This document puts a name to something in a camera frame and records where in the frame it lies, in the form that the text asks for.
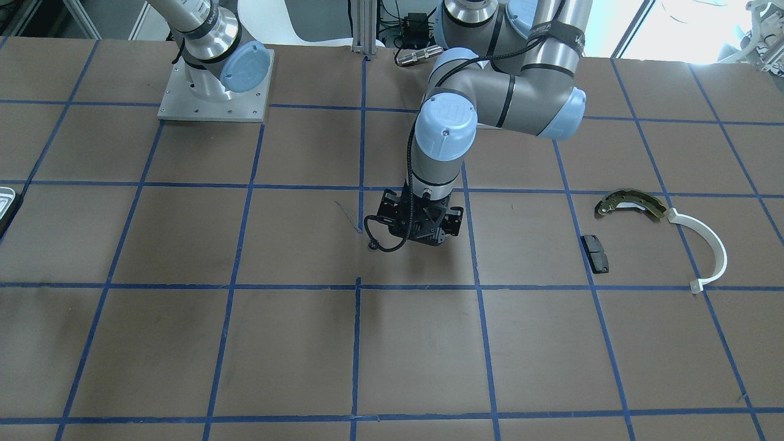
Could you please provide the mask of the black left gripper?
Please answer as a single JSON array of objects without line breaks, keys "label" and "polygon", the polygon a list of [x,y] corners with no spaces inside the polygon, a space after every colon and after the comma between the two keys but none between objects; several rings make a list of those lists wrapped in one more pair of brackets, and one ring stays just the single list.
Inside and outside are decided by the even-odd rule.
[{"label": "black left gripper", "polygon": [[384,190],[376,215],[386,224],[389,234],[429,246],[439,246],[448,235],[457,236],[462,225],[464,208],[450,206],[450,197],[431,200],[412,197],[409,188],[401,195]]}]

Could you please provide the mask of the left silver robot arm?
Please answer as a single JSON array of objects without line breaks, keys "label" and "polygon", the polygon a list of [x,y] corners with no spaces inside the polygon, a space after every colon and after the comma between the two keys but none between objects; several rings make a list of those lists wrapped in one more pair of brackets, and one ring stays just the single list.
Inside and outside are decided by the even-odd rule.
[{"label": "left silver robot arm", "polygon": [[586,109],[575,75],[591,10],[591,1],[439,2],[443,53],[410,129],[404,185],[385,190],[364,222],[438,246],[459,234],[463,209],[449,200],[480,125],[572,137]]}]

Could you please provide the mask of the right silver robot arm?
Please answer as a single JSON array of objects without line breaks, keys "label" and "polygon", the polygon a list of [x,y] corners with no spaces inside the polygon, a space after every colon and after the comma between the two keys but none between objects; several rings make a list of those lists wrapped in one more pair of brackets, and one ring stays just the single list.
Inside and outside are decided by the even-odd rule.
[{"label": "right silver robot arm", "polygon": [[151,1],[178,45],[191,95],[208,102],[267,101],[273,51],[218,1]]}]

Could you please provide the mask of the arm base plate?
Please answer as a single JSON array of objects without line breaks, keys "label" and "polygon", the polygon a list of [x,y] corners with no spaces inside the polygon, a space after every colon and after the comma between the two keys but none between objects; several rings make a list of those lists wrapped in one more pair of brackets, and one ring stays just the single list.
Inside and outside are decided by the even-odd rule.
[{"label": "arm base plate", "polygon": [[247,92],[231,92],[211,72],[193,68],[180,58],[169,75],[157,117],[180,122],[262,123],[272,76],[270,67],[258,86]]}]

